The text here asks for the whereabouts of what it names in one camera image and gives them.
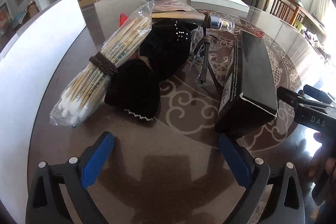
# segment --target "wooden table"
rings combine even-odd
[[[300,6],[298,3],[296,3],[294,0],[285,0],[289,4],[283,2],[282,0],[275,0],[273,3],[273,6],[271,8],[270,14],[279,17],[280,19],[288,22],[290,25],[295,24],[295,19],[298,19],[300,22],[305,18],[308,19],[316,28],[317,30],[321,33],[323,37],[326,36],[325,31],[321,27],[321,25],[312,17],[312,15],[302,6]],[[264,10],[267,9],[269,4],[269,0],[267,0],[267,3],[265,5]],[[289,16],[289,10],[293,11],[293,15],[290,18],[289,21],[287,21],[287,18]]]

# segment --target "glass tabletop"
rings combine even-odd
[[[248,14],[217,5],[189,3],[234,20],[234,34],[209,30],[209,60],[223,80],[228,54],[240,30],[264,39],[276,86],[299,90],[305,84],[333,93],[330,70],[303,36],[286,22],[256,8]],[[214,86],[197,90],[189,59],[173,77],[160,84],[161,105],[153,122],[143,123],[102,104],[77,128],[49,124],[49,113],[67,84],[87,65],[104,39],[118,29],[119,14],[130,15],[146,0],[102,0],[84,10],[87,28],[70,47],[41,101],[31,136],[28,182],[40,161],[50,165],[79,156],[103,131],[117,138],[96,183],[88,191],[109,223],[223,223],[244,193],[217,149],[213,126],[221,95]],[[294,163],[304,195],[306,219],[316,210],[307,172],[319,144],[309,128],[293,122],[293,109],[282,103],[278,118],[239,140],[254,157],[282,166]],[[268,186],[250,223],[265,207]],[[80,223],[69,198],[75,223]]]

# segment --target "black fabric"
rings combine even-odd
[[[104,102],[128,110],[138,118],[151,119],[160,103],[159,82],[145,62],[128,60],[111,77]]]
[[[184,64],[190,51],[190,31],[197,26],[175,19],[162,19],[140,45],[140,55],[149,59],[158,81],[171,77]]]

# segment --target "red object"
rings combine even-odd
[[[128,19],[127,15],[120,14],[119,27],[121,27],[121,25],[124,24],[124,22],[126,21],[126,19]]]

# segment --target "cardboard box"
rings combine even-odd
[[[94,4],[97,1],[99,1],[99,0],[80,0],[79,1],[79,6],[84,7],[84,6],[87,6],[87,5],[90,5],[90,4]]]
[[[274,120],[277,110],[273,72],[265,43],[242,31],[228,58],[215,130],[241,138]]]

